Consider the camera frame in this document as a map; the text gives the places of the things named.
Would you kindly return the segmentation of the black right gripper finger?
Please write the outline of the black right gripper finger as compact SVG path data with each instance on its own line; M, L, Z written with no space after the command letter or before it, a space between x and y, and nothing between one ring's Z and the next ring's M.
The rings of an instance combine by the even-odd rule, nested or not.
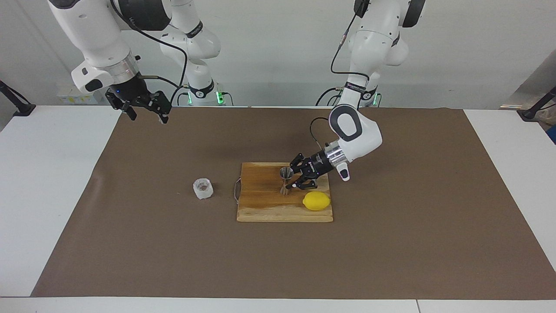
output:
M106 99L113 109L120 110L131 120L137 118L137 113L132 105L137 100L138 93L129 89L107 89Z
M159 90L155 93L143 95L142 104L145 109L155 113L159 117L160 123L168 123L171 102L167 99L163 91Z

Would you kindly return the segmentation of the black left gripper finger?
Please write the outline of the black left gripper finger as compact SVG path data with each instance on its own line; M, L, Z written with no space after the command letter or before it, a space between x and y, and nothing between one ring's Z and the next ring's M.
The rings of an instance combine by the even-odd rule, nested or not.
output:
M304 157L302 153L299 153L290 162L290 168L294 173L308 173L310 172L310 158Z
M316 180L318 175L315 173L294 173L286 179L288 190L298 188L300 190L314 190L317 188Z

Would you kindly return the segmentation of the steel double jigger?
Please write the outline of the steel double jigger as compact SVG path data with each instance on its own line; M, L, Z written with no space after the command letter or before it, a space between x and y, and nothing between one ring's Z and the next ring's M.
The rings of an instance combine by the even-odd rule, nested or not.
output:
M286 186L288 186L288 183L290 182L290 179L293 177L293 170L290 167L282 167L280 169L280 178L282 179L282 186L280 188L280 194L287 196L289 194L289 190L288 188L286 188Z

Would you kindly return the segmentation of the yellow lemon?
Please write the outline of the yellow lemon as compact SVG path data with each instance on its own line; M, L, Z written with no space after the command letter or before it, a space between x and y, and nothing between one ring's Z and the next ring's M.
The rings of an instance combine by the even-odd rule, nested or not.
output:
M330 197L324 192L311 191L308 192L303 200L302 204L311 211L322 211L328 208L331 204Z

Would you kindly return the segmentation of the wooden cutting board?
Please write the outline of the wooden cutting board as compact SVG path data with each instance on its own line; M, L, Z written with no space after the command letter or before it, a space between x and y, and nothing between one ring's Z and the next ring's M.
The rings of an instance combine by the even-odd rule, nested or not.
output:
M292 188L280 192L284 162L244 162L238 191L238 222L328 223L333 221L332 204L310 210L303 204L309 190Z

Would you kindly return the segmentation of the brown table mat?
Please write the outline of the brown table mat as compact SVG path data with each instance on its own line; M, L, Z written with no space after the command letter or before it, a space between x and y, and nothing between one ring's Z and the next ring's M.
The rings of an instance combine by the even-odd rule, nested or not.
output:
M556 300L556 272L462 110L367 108L331 223L241 223L243 162L317 146L324 109L121 116L32 296ZM199 200L193 182L214 194Z

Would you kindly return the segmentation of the white wall socket box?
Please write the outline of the white wall socket box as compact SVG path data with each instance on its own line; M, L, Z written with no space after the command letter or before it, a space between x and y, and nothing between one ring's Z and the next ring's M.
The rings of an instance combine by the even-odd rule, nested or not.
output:
M99 105L99 93L82 93L74 85L58 87L57 98L63 105Z

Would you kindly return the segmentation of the black clamp mount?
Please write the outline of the black clamp mount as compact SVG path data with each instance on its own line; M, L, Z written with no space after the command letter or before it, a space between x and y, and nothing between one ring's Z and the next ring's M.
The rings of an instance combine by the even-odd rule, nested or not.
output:
M539 111L550 109L556 106L556 86L550 89L545 95L543 95L532 107L528 109L518 109L516 112L525 122L537 121L536 115Z
M26 97L4 83L2 80L0 80L0 92L9 101L11 101L13 105L15 105L17 110L13 114L14 117L27 117L34 111L34 109L36 109L35 104L30 103Z

